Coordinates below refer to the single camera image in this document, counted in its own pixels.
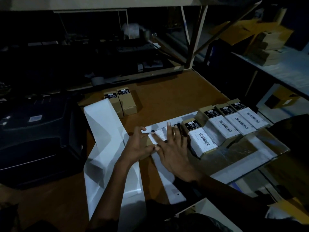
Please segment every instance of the black printer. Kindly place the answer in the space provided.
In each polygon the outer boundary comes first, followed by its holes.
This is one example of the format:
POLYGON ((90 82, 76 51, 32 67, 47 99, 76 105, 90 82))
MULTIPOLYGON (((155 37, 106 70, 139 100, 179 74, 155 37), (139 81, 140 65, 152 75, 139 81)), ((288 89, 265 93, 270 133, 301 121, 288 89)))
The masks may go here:
POLYGON ((67 96, 46 96, 1 111, 0 183, 26 189, 83 170, 87 120, 67 96))

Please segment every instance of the box with barcode label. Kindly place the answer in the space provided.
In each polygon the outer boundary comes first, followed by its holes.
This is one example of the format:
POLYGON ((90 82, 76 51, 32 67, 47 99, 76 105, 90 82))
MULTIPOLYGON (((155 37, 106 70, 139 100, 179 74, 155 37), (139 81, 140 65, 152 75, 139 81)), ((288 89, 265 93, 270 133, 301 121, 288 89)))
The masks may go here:
POLYGON ((227 103, 215 105, 216 110, 223 115, 241 135, 253 133, 256 129, 227 103))
POLYGON ((123 112, 122 112, 119 97, 117 95, 117 91, 110 91, 110 92, 104 93, 104 99, 109 99, 118 117, 122 118, 123 112))
POLYGON ((218 146, 229 146, 240 133, 213 106, 200 108, 195 119, 218 146))
POLYGON ((245 118, 255 129, 262 129, 269 124, 256 114, 249 107, 244 105, 239 99, 234 99, 227 102, 235 111, 237 111, 242 117, 245 118))
POLYGON ((136 105, 128 87, 117 89, 118 97, 123 110, 123 115, 128 116, 137 113, 136 105))
POLYGON ((191 150, 195 152, 197 157, 201 158, 203 154, 218 148, 196 119, 185 120, 181 125, 189 137, 188 141, 190 142, 191 150))

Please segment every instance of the sticker on printer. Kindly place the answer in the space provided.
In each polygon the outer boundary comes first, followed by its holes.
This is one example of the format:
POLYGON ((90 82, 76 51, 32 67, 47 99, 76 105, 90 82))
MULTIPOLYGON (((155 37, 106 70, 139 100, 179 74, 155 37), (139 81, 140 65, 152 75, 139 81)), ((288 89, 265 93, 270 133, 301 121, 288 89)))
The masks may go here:
POLYGON ((39 116, 32 116, 30 117, 29 121, 28 122, 34 122, 34 121, 39 121, 42 119, 42 115, 39 115, 39 116))
POLYGON ((233 104, 231 104, 231 106, 234 107, 236 109, 236 111, 239 111, 243 108, 246 108, 246 106, 241 102, 233 103, 233 104))
POLYGON ((200 127, 200 124, 196 120, 185 123, 184 125, 187 127, 188 131, 200 127))
POLYGON ((219 109, 225 116, 234 113, 235 111, 231 106, 222 107, 219 109))
POLYGON ((117 97, 117 93, 112 93, 112 94, 104 94, 104 98, 116 98, 117 97))
POLYGON ((130 91, 129 89, 122 89, 122 90, 117 90, 118 95, 123 95, 123 94, 129 94, 130 91))
POLYGON ((216 110, 209 110, 204 112, 209 118, 213 118, 216 116, 220 116, 220 114, 216 110))

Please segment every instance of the hand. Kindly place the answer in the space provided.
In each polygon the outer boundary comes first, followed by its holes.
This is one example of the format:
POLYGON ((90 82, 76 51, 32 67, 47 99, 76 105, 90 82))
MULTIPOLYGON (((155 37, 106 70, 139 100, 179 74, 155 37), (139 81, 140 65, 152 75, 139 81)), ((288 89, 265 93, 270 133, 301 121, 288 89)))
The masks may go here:
POLYGON ((150 155, 154 150, 155 145, 142 146, 140 140, 147 136, 148 133, 142 133, 141 130, 146 130, 145 127, 136 126, 133 135, 129 138, 126 147, 121 153, 118 161, 122 163, 129 164, 131 167, 135 162, 137 162, 142 156, 150 155))
POLYGON ((167 124, 167 130, 167 143, 162 141, 155 133, 151 133, 158 143, 155 150, 158 152, 163 166, 186 182, 197 181, 199 173, 195 171, 187 157, 187 138, 180 135, 176 125, 172 128, 170 122, 167 124))

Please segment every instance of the barcode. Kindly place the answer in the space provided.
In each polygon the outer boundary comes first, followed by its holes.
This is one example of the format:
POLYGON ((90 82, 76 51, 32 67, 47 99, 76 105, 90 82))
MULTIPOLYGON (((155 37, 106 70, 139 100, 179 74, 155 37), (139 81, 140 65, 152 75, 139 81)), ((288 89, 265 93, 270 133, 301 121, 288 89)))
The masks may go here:
POLYGON ((241 124, 242 126, 244 126, 245 129, 248 129, 248 128, 249 128, 247 125, 245 125, 244 123, 242 123, 242 121, 241 121, 239 118, 236 117, 235 119, 239 122, 239 124, 241 124))
POLYGON ((219 120, 219 122, 224 126, 224 128, 226 128, 229 132, 232 132, 232 130, 222 121, 219 120))
POLYGON ((204 137, 203 134, 200 134, 200 137, 203 139, 204 143, 205 143, 207 146, 210 145, 210 143, 207 141, 207 139, 204 137))
POLYGON ((255 122, 257 122, 257 123, 260 122, 257 118, 255 118, 255 117, 254 117, 253 115, 251 115, 249 112, 247 112, 247 115, 251 116, 251 118, 252 118, 253 120, 255 120, 255 122))

